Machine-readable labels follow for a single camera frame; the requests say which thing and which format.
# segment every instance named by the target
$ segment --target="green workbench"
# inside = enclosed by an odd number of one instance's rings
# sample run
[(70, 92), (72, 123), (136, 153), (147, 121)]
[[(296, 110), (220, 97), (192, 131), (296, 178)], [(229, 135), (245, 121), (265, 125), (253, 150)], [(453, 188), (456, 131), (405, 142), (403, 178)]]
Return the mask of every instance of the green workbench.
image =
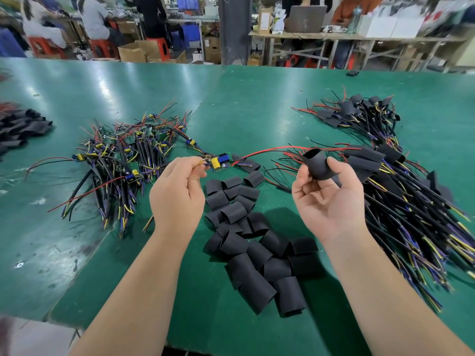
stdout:
[[(34, 170), (27, 181), (24, 168), (44, 157), (71, 156), (86, 138), (80, 126), (88, 129), (96, 120), (131, 123), (173, 99), (177, 105), (168, 116), (193, 110), (187, 133), (204, 150), (245, 155), (287, 143), (310, 146), (309, 139), (354, 142), (344, 131), (291, 109), (307, 100), (334, 99), (331, 90), (342, 95), (342, 84), (348, 95), (395, 95), (402, 118), (397, 134), (411, 160), (435, 169), (456, 203), (475, 214), (475, 184), (465, 182), (472, 178), (475, 154), (473, 76), (364, 71), (351, 78), (337, 70), (35, 59), (0, 59), (0, 68), (12, 75), (0, 83), (0, 101), (36, 109), (56, 126), (0, 163), (2, 314), (76, 328), (91, 323), (150, 236), (142, 233), (151, 215), (147, 198), (139, 200), (131, 231), (120, 240), (114, 230), (102, 230), (93, 197), (78, 204), (71, 222), (61, 220), (60, 210), (47, 213), (68, 199), (84, 165), (50, 164)], [(193, 154), (178, 143), (173, 156)], [(270, 158), (255, 157), (271, 167)], [(208, 177), (245, 174), (229, 169)], [(255, 211), (290, 237), (309, 234), (289, 194), (269, 184), (260, 189)], [(220, 356), (369, 354), (324, 251), (319, 256), (326, 272), (302, 281), (307, 310), (282, 318), (272, 301), (256, 316), (233, 290), (224, 263), (202, 252), (211, 234), (201, 222), (185, 254), (170, 346)], [(444, 305), (440, 317), (475, 349), (475, 281), (448, 269), (455, 292), (432, 287)]]

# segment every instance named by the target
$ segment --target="forearm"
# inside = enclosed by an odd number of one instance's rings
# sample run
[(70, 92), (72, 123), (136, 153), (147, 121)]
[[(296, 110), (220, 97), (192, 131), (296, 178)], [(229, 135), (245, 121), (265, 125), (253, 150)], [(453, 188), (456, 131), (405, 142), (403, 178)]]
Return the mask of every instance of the forearm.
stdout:
[(183, 254), (152, 235), (70, 355), (161, 355)]
[(325, 245), (374, 356), (472, 355), (389, 261), (367, 230)]

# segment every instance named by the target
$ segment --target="bundle of wires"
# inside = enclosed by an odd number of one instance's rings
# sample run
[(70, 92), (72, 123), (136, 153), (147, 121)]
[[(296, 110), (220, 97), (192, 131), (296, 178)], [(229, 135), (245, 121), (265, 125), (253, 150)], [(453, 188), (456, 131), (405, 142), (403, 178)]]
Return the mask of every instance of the bundle of wires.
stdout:
[[(91, 125), (92, 131), (86, 131), (90, 138), (80, 142), (80, 153), (71, 158), (50, 157), (59, 160), (41, 163), (50, 158), (44, 159), (28, 168), (26, 176), (33, 168), (53, 162), (76, 161), (88, 165), (89, 170), (71, 197), (49, 212), (64, 206), (61, 216), (65, 218), (69, 215), (71, 220), (77, 203), (94, 193), (104, 229), (117, 219), (120, 223), (119, 236), (123, 238), (127, 224), (135, 214), (138, 194), (143, 196), (145, 184), (158, 178), (169, 164), (170, 151), (175, 147), (177, 136), (183, 138), (192, 149), (207, 155), (184, 132), (190, 113), (185, 113), (181, 119), (177, 116), (171, 120), (161, 118), (161, 114), (170, 107), (159, 114), (144, 115), (134, 125), (117, 123), (114, 128)], [(77, 196), (87, 180), (90, 180), (92, 190)]]
[[(314, 142), (317, 149), (353, 167), (363, 183), (370, 233), (416, 292), (434, 310), (441, 311), (442, 305), (429, 292), (428, 281), (451, 291), (448, 261), (475, 278), (475, 240), (461, 221), (470, 218), (454, 205), (452, 193), (438, 183), (435, 171), (428, 172), (403, 155), (395, 133), (400, 117), (390, 98), (355, 95), (349, 101), (346, 97), (337, 102), (322, 100), (299, 110), (333, 127), (343, 127), (365, 143), (332, 148)], [(272, 160), (276, 167), (264, 169), (264, 174), (270, 178), (268, 182), (290, 191), (293, 180), (286, 176), (297, 173), (304, 161), (301, 150), (309, 148), (282, 149), (284, 157)], [(245, 164), (246, 160), (235, 163)], [(337, 176), (333, 179), (339, 183)]]

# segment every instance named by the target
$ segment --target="left hand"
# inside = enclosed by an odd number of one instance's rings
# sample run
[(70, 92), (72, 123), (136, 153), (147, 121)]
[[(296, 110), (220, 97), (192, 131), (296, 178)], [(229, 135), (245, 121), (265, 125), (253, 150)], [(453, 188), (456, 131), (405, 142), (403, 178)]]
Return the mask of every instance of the left hand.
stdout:
[(177, 157), (163, 171), (150, 191), (155, 232), (186, 250), (203, 214), (205, 195), (199, 180), (206, 177), (198, 156)]

